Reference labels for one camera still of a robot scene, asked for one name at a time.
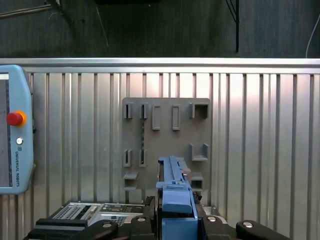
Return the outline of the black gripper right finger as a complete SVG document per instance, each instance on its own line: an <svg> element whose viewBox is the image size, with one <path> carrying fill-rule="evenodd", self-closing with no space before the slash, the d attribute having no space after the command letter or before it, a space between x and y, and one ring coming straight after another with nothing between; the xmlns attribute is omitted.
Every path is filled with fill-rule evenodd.
<svg viewBox="0 0 320 240"><path fill-rule="evenodd" d="M289 240L289 237L280 234L256 221L242 220L236 227L230 226L220 215L206 214L200 200L200 192L193 192L198 220L199 240Z"/></svg>

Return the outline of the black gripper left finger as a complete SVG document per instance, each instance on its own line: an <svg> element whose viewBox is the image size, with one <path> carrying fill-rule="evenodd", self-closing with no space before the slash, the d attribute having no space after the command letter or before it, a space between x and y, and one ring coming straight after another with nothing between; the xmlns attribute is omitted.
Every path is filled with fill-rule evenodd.
<svg viewBox="0 0 320 240"><path fill-rule="evenodd" d="M155 240L155 197L140 204L85 203L87 240Z"/></svg>

